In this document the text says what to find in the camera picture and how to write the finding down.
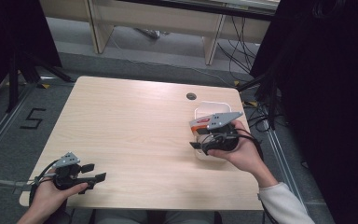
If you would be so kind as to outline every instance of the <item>white sleeve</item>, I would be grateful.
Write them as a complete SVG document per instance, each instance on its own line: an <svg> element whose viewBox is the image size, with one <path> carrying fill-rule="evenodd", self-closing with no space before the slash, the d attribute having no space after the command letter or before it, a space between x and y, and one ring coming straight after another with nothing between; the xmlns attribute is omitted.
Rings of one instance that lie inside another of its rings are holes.
<svg viewBox="0 0 358 224"><path fill-rule="evenodd" d="M300 200L284 183L260 189L260 199L272 217L280 224L314 223Z"/></svg>

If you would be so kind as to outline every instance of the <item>person's left hand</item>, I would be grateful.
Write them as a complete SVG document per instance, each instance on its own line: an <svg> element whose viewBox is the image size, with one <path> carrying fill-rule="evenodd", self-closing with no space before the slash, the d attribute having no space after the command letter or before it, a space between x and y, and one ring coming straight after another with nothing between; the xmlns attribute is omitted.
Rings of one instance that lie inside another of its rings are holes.
<svg viewBox="0 0 358 224"><path fill-rule="evenodd" d="M34 200L28 211L22 216L18 223L43 223L53 214L61 204L70 196L86 189L87 183L82 183L66 190L59 190L52 181L40 183L34 195Z"/></svg>

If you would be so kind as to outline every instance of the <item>white container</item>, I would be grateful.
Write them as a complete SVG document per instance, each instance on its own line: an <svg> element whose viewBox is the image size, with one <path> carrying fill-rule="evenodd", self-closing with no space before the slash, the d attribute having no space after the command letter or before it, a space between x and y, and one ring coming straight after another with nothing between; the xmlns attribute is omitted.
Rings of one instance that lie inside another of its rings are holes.
<svg viewBox="0 0 358 224"><path fill-rule="evenodd" d="M212 115L214 113L227 113L231 112L231 106L226 103L218 103L218 102L201 102L200 106L194 111L194 118L198 119L201 117L205 117L208 115ZM205 136L195 136L195 141L202 141ZM207 156L201 149L195 149L194 153L196 157L202 161L226 161L224 159L216 158L213 156Z"/></svg>

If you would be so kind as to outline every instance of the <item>person's right hand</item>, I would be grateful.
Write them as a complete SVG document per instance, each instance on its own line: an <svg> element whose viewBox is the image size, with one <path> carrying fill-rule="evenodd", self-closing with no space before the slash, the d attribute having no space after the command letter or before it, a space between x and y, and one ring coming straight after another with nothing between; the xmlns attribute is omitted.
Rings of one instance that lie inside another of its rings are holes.
<svg viewBox="0 0 358 224"><path fill-rule="evenodd" d="M231 122L238 134L250 136L245 131L245 127L239 120ZM278 184L278 181L269 171L269 168L261 160L255 144L252 140L240 137L238 145L232 151L210 149L208 154L225 159L235 165L238 169L251 173L257 180L260 188L266 188Z"/></svg>

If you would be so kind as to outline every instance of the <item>gray pants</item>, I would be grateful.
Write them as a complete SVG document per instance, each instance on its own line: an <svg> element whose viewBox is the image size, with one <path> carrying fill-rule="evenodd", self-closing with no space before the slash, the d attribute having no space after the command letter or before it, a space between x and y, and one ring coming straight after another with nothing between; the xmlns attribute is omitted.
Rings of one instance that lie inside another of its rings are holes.
<svg viewBox="0 0 358 224"><path fill-rule="evenodd" d="M97 224L146 224L145 210L102 209L95 214ZM201 211L168 211L165 224L213 224L213 212Z"/></svg>

